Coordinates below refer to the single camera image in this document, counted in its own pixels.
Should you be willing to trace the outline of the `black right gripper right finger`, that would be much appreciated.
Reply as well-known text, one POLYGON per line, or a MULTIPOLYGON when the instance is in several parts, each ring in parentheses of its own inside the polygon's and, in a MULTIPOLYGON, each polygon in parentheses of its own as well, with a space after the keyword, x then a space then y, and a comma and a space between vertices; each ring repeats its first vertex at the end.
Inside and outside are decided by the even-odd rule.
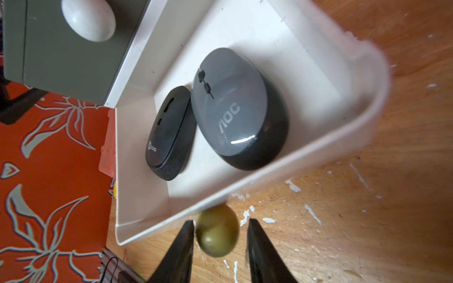
POLYGON ((250 219, 247 251, 252 283, 296 283, 258 220, 250 219))

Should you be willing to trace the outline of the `grey AOC mouse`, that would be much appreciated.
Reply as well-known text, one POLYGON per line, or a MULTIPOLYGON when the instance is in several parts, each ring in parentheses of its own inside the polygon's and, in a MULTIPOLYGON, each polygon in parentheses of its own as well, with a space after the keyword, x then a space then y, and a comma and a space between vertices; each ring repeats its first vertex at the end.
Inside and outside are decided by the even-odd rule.
POLYGON ((229 48, 210 52, 193 79, 197 124, 229 165, 257 170, 282 150, 290 118, 283 96, 249 59, 229 48))

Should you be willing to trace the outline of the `olive green top drawer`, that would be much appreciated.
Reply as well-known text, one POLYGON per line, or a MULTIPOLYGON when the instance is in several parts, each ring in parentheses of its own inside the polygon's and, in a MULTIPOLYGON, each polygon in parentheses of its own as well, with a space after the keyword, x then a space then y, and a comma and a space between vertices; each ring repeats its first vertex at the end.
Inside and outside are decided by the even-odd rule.
POLYGON ((60 1, 4 1, 4 77, 16 83, 104 104, 148 1, 109 1, 116 30, 105 42, 77 35, 60 1))

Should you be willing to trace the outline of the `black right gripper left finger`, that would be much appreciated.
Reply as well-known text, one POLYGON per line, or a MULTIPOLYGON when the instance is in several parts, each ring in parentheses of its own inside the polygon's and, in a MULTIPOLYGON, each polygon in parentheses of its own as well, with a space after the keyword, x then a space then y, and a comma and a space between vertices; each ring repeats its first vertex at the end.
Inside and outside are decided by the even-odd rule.
POLYGON ((189 283, 191 281, 195 227, 185 221, 148 283, 189 283))

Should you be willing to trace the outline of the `white drawer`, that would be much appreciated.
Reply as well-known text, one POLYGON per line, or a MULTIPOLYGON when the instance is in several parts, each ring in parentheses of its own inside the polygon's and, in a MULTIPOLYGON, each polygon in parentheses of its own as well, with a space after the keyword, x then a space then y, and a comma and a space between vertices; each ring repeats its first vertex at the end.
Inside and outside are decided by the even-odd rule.
POLYGON ((384 53, 312 1, 152 1, 106 100, 116 112, 116 241, 368 144, 384 53))

